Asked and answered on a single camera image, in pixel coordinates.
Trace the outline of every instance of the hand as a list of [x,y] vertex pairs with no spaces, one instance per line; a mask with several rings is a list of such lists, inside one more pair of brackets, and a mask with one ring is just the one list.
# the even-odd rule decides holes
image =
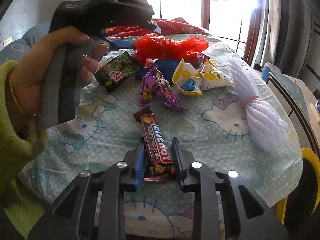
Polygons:
[[[41,111],[43,78],[54,51],[65,43],[80,45],[88,41],[92,40],[75,27],[65,27],[41,38],[20,60],[19,67],[11,74],[11,81],[19,106],[27,115],[33,116]],[[91,83],[93,74],[98,68],[98,61],[102,59],[106,51],[107,46],[101,44],[94,49],[93,58],[83,56],[83,68],[80,75],[85,85]],[[8,112],[13,121],[10,109]]]

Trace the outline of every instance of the electrical outlet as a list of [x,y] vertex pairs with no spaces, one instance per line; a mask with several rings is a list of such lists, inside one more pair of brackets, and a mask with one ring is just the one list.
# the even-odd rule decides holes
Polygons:
[[9,45],[11,42],[12,42],[12,37],[7,38],[7,39],[3,42],[3,46],[5,47],[5,46]]

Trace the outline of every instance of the green snack package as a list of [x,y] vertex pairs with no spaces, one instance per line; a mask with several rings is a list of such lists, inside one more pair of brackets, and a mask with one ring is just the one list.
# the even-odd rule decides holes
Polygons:
[[102,65],[94,77],[98,83],[105,86],[106,90],[113,92],[129,76],[136,73],[144,65],[131,57],[127,51]]

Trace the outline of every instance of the yellow snack wrapper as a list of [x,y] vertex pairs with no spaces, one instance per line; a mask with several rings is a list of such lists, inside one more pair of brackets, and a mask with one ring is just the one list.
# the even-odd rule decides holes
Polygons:
[[233,85],[232,80],[226,78],[224,73],[208,59],[199,70],[194,69],[190,63],[185,63],[182,59],[173,74],[172,82],[182,94],[197,96],[201,96],[202,91],[211,88]]

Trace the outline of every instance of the pillow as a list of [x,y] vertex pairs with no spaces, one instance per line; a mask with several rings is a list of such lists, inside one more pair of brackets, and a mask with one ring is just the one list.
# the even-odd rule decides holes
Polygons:
[[11,42],[0,51],[0,65],[8,60],[20,61],[29,49],[30,47],[23,39]]
[[22,36],[26,40],[29,47],[32,47],[39,39],[49,33],[50,21],[42,22],[31,29],[27,30]]

